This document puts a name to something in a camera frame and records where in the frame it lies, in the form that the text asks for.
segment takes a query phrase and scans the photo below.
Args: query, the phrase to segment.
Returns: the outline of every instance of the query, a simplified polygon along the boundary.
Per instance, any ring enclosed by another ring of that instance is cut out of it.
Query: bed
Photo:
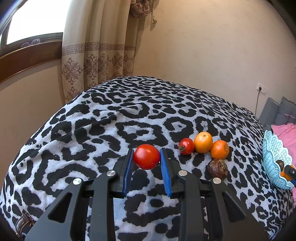
[[[294,203],[292,192],[275,188],[265,174],[264,129],[258,119],[210,93],[151,77],[107,81],[53,115],[11,163],[0,212],[13,230],[23,210],[37,221],[75,178],[96,178],[112,169],[129,148],[144,143],[165,148],[182,169],[210,180],[205,171],[209,153],[184,156],[178,150],[181,139],[194,139],[201,131],[208,131],[214,141],[228,142],[229,176],[224,182],[269,237],[275,237]],[[114,214],[117,240],[178,240],[179,200],[165,195],[159,168],[135,169],[127,198],[114,200]]]

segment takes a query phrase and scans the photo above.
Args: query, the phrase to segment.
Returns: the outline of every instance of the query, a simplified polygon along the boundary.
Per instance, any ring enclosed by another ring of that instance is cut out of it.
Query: white wall socket
[[[258,85],[257,85],[257,90],[259,90],[259,87],[261,87],[261,92],[262,92],[263,94],[266,94],[266,92],[267,92],[267,88],[266,88],[263,84],[261,84],[261,83],[258,83]]]

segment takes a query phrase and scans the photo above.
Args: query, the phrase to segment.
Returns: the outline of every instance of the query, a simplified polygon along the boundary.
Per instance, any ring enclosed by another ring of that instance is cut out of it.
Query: beige curtain
[[[109,79],[133,74],[138,19],[131,0],[72,0],[62,44],[65,101]]]

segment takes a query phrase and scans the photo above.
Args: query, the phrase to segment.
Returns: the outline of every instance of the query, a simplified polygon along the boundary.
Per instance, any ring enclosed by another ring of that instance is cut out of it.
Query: beige wall
[[[0,84],[0,186],[20,148],[64,103],[61,60],[21,72]]]
[[[266,0],[156,0],[140,20],[134,74],[208,91],[255,112],[268,97],[296,101],[296,44]]]

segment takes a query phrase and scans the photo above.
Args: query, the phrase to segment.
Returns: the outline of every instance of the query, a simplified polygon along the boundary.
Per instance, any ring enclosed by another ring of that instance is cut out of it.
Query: silver screw
[[[181,177],[184,177],[184,176],[187,175],[187,172],[186,172],[185,170],[180,170],[180,171],[178,172],[178,174],[179,174]]]
[[[73,184],[74,185],[78,185],[78,184],[80,184],[81,183],[81,179],[80,178],[75,178],[74,180],[73,180]]]
[[[215,178],[213,179],[213,183],[215,183],[215,184],[220,184],[221,182],[222,182],[221,179],[218,178],[218,177],[215,177]]]
[[[116,172],[113,170],[110,170],[107,172],[107,176],[109,176],[109,177],[113,177],[115,174],[116,174]]]

